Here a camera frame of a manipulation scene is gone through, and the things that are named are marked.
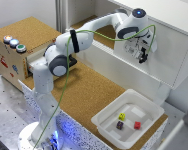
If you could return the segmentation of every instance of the cork board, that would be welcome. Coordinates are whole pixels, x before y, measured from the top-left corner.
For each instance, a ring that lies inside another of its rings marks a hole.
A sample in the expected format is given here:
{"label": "cork board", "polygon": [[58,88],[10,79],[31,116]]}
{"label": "cork board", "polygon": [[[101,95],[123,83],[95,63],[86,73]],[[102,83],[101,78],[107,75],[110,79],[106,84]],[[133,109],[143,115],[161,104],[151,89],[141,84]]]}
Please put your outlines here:
{"label": "cork board", "polygon": [[[95,18],[97,18],[97,16],[91,16],[77,24],[72,25],[71,27],[74,29],[78,29],[78,28],[82,27],[86,22],[88,22],[92,19],[95,19]],[[104,34],[112,39],[115,39],[115,37],[116,37],[116,33],[115,33],[115,30],[113,29],[112,25],[98,29],[97,32]],[[114,49],[114,43],[115,43],[114,41],[108,40],[108,39],[106,39],[100,35],[96,35],[96,34],[94,35],[94,39],[96,41],[108,46],[109,48]]]}
{"label": "cork board", "polygon": [[3,43],[4,36],[11,35],[14,39],[18,39],[20,44],[24,44],[29,51],[53,40],[60,34],[36,18],[29,17],[0,28],[0,41]]}
{"label": "cork board", "polygon": [[[118,150],[99,134],[96,126],[91,122],[91,118],[125,92],[125,89],[81,62],[78,62],[75,66],[70,71],[68,85],[60,104],[61,109],[114,150]],[[54,82],[52,94],[57,101],[61,96],[65,80],[66,76],[63,76]],[[31,89],[34,87],[32,77],[27,78],[23,82]],[[164,114],[130,150],[139,150],[166,119],[167,115]]]}

